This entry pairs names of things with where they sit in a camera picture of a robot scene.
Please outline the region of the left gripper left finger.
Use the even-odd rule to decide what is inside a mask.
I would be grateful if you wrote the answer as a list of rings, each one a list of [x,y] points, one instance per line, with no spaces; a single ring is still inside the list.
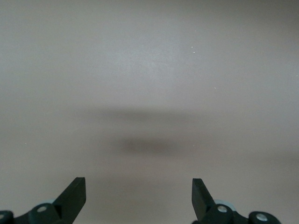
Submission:
[[[42,203],[14,218],[15,224],[72,224],[86,203],[84,177],[76,177],[52,203]]]

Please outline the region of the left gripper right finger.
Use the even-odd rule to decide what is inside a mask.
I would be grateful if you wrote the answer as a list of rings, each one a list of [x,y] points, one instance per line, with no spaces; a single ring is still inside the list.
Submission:
[[[192,205],[196,215],[194,224],[247,224],[248,219],[225,204],[217,204],[202,179],[192,180]]]

